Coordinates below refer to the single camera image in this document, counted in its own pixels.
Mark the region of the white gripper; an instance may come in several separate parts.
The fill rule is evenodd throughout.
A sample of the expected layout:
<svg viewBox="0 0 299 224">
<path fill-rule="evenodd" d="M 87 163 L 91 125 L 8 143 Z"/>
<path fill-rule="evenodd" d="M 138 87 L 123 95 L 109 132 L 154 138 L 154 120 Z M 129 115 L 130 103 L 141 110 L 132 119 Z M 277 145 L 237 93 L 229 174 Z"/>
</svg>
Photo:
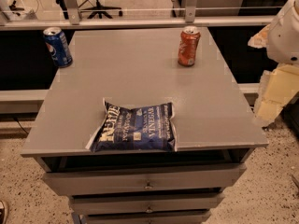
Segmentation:
<svg viewBox="0 0 299 224">
<path fill-rule="evenodd" d="M 288 0 L 248 45 L 267 46 L 267 56 L 279 63 L 272 72 L 263 72 L 254 104 L 254 122 L 267 127 L 299 92 L 299 0 Z"/>
</svg>

